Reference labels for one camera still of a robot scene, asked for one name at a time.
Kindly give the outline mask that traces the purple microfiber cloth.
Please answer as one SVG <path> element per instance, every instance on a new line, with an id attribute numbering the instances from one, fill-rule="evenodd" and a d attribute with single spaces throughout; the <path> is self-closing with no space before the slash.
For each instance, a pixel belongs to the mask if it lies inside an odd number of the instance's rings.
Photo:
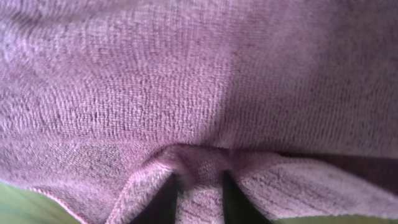
<path id="1" fill-rule="evenodd" d="M 396 1 L 2 1 L 1 180 L 128 223 L 397 218 Z"/>

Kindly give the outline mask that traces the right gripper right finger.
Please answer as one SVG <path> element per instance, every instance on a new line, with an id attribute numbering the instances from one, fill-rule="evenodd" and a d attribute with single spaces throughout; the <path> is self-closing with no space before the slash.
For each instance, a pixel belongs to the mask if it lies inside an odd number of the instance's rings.
<path id="1" fill-rule="evenodd" d="M 227 170 L 222 174 L 224 224 L 272 224 L 246 197 Z"/>

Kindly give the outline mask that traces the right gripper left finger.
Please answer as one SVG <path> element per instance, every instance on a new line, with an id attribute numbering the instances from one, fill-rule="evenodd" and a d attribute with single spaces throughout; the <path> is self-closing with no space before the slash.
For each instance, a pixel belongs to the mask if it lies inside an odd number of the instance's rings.
<path id="1" fill-rule="evenodd" d="M 177 174 L 172 174 L 148 206 L 129 224 L 175 224 L 179 190 Z"/>

